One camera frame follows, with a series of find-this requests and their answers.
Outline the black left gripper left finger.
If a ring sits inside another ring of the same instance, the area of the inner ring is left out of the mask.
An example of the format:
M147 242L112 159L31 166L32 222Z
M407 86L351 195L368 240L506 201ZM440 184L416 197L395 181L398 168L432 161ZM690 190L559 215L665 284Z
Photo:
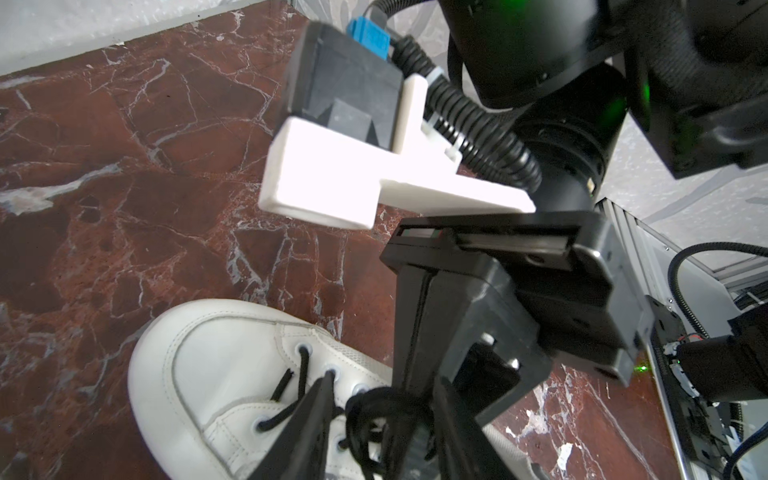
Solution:
M335 412L334 380L328 371L313 384L249 479L325 478Z

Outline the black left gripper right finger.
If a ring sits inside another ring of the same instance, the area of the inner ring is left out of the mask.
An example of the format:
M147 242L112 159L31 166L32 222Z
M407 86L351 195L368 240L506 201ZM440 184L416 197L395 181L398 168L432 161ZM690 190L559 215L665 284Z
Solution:
M445 377L435 379L433 413L442 479L515 479Z

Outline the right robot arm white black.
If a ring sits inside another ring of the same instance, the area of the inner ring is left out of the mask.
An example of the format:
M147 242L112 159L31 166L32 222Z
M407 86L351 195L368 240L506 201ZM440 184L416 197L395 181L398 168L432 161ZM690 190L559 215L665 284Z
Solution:
M459 142L476 179L531 195L532 213L403 220L382 253L397 276L393 383L346 409L349 450L368 479L397 479L409 464L445 479L508 478L483 427L527 395L554 361L627 382L654 318L608 220L594 211L619 130L644 72L664 95L694 106L741 106L767 89L765 72L710 65L696 53L672 1L632 6L617 37L635 55L619 71L598 54L609 23L553 46L555 14L500 1L451 4L449 62L481 65L521 52L514 31L543 35L531 73L509 86L526 110L502 126L451 77L431 79L427 110Z

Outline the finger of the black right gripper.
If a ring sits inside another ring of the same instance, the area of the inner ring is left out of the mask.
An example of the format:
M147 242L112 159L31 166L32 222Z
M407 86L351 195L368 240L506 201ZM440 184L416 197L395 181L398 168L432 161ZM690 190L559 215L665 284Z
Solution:
M469 275L436 274L423 326L435 355L434 381L447 378L481 426L520 401L552 370L552 359L539 344L539 324L518 301L509 278L496 286Z
M433 470L426 456L433 424L435 355L426 345L423 326L431 280L429 271L416 266L405 266L397 273L392 386L406 396L406 408L416 414L398 415L390 427L391 479L409 478L412 471Z

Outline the black shoelace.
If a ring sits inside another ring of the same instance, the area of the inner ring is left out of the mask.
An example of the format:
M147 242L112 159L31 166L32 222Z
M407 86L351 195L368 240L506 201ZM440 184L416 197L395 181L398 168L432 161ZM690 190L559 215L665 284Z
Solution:
M306 346L299 347L301 359L299 369L298 399L285 407L275 416L259 422L256 430L262 433L278 427L283 421L289 421L299 402L309 392L307 387L310 353ZM392 387L380 387L350 398L345 407L335 403L333 420L344 415L346 417L345 436L341 440L341 448L349 452L362 469L363 477L373 479L376 475L383 477L389 474L389 467L369 456L369 444L380 443L390 433L390 427L396 416L407 413L416 414L406 408L406 396Z

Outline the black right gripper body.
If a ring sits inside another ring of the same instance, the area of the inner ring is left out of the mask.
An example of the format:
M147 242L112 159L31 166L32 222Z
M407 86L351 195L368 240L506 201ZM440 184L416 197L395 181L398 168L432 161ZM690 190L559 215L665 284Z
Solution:
M509 285L560 363L622 384L651 333L629 257L596 212L405 219L381 260L394 272L412 266Z

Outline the white sneaker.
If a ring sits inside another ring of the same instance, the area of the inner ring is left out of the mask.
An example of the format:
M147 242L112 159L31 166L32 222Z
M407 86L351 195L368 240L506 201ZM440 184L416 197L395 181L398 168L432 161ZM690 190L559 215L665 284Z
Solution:
M319 326L264 305L203 299L149 324L132 353L128 395L169 477L244 479L283 430L280 413L326 372L338 406L392 380L389 366Z

